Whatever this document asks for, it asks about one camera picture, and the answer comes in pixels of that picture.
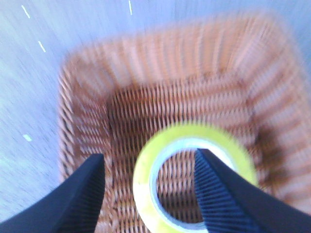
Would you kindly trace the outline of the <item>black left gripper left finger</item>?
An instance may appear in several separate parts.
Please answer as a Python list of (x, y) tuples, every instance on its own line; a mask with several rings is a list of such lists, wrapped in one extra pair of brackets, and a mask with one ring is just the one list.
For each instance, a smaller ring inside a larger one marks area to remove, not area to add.
[(0, 224), (2, 233), (93, 233), (104, 199), (104, 156), (90, 155), (47, 196)]

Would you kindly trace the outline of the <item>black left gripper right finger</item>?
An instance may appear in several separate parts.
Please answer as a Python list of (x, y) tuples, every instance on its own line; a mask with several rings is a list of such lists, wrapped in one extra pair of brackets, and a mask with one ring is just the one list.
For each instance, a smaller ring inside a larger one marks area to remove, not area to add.
[(198, 149), (195, 194), (210, 233), (309, 233), (311, 217), (255, 187), (208, 149)]

